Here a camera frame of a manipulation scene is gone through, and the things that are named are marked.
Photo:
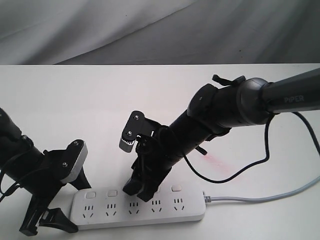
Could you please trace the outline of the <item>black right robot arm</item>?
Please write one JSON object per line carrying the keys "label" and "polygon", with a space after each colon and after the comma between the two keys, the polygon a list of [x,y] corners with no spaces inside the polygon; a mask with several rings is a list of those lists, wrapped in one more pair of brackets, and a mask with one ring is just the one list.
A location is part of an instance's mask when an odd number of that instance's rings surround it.
{"label": "black right robot arm", "polygon": [[320,71],[314,69],[277,82],[240,76],[228,80],[212,76],[214,83],[202,86],[187,109],[170,125],[163,125],[133,111],[121,133],[119,147],[137,158],[123,191],[144,202],[151,200],[172,167],[193,150],[232,128],[270,126],[280,113],[302,117],[303,111],[320,108]]}

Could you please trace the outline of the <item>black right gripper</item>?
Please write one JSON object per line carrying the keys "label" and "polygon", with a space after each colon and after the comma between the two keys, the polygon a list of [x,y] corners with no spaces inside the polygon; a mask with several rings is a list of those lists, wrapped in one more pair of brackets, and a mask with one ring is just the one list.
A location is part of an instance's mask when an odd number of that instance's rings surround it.
{"label": "black right gripper", "polygon": [[177,118],[169,126],[152,119],[147,120],[154,131],[151,136],[137,137],[137,158],[131,167],[131,178],[122,188],[127,195],[138,195],[144,202],[154,197],[173,166],[183,157],[180,152],[183,147],[178,143],[183,143],[185,139],[184,118]]}

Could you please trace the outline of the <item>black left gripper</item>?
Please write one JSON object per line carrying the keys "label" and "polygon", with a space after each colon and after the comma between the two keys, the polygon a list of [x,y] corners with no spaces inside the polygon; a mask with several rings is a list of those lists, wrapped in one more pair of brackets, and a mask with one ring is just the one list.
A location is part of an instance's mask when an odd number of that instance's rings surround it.
{"label": "black left gripper", "polygon": [[[45,150],[40,155],[40,165],[22,177],[21,186],[31,193],[31,200],[20,227],[20,232],[26,236],[37,235],[38,227],[54,228],[67,233],[79,231],[78,226],[70,221],[60,208],[49,208],[57,193],[65,186],[58,176],[62,171],[63,153],[64,150]],[[83,167],[70,184],[78,191],[92,188]]]}

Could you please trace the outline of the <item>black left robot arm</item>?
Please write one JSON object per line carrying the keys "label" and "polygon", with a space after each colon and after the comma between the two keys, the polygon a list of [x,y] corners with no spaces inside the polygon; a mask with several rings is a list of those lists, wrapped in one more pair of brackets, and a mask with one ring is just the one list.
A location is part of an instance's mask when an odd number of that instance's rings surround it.
{"label": "black left robot arm", "polygon": [[67,184],[77,190],[91,188],[84,162],[88,148],[82,139],[72,141],[66,149],[40,152],[33,141],[2,109],[0,111],[0,176],[9,176],[14,183],[1,191],[1,199],[23,188],[31,199],[19,231],[26,236],[37,235],[38,227],[55,228],[76,233],[79,228],[60,208],[49,205]]}

